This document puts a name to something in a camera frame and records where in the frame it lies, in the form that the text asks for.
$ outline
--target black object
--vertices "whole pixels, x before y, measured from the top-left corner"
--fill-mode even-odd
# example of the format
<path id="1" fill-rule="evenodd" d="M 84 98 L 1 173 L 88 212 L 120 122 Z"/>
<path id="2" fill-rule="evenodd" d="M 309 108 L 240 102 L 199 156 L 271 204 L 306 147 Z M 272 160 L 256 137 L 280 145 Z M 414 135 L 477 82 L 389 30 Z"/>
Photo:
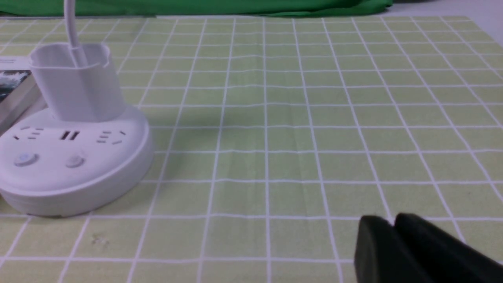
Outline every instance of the black object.
<path id="1" fill-rule="evenodd" d="M 360 219 L 358 283 L 503 283 L 503 266 L 414 214 Z"/>

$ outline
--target table surface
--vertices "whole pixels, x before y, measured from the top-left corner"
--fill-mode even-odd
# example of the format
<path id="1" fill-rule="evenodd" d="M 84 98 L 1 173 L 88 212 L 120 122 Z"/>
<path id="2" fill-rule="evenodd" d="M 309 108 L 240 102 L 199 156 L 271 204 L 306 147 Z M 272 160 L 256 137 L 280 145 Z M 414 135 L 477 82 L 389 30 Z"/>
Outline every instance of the table surface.
<path id="1" fill-rule="evenodd" d="M 0 200 L 1 282 L 356 282 L 362 215 L 427 218 L 503 262 L 503 48 L 471 18 L 78 20 L 154 163 L 84 216 Z M 0 22 L 0 55 L 65 41 Z"/>

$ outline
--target book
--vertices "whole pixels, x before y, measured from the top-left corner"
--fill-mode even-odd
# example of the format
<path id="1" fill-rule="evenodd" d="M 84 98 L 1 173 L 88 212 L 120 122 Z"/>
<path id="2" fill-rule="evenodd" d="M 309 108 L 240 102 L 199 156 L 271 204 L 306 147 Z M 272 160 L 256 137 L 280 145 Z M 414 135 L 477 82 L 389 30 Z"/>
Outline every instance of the book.
<path id="1" fill-rule="evenodd" d="M 0 134 L 41 98 L 28 58 L 0 56 Z"/>

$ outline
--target round button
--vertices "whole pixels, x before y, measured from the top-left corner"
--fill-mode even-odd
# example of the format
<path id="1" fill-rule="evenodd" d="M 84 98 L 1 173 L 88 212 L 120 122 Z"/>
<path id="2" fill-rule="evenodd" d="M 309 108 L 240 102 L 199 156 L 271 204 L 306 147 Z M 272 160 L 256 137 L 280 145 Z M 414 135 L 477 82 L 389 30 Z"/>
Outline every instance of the round button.
<path id="1" fill-rule="evenodd" d="M 84 164 L 84 158 L 82 158 L 78 155 L 74 155 L 66 161 L 66 166 L 68 168 L 76 168 L 82 164 Z"/>
<path id="2" fill-rule="evenodd" d="M 35 163 L 38 159 L 38 156 L 34 153 L 21 153 L 14 160 L 14 165 L 18 167 L 28 166 Z"/>

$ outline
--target usb port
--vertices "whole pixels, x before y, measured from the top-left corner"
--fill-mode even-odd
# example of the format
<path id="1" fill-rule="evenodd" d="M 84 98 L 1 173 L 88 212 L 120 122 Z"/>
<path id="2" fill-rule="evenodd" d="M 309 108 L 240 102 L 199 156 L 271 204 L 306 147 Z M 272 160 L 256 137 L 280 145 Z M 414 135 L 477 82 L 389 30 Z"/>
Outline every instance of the usb port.
<path id="1" fill-rule="evenodd" d="M 79 131 L 73 132 L 73 135 L 71 135 L 70 140 L 74 140 L 78 136 L 78 134 L 80 134 Z"/>
<path id="2" fill-rule="evenodd" d="M 70 131 L 65 131 L 63 136 L 61 136 L 61 139 L 66 139 L 69 134 L 70 134 Z"/>

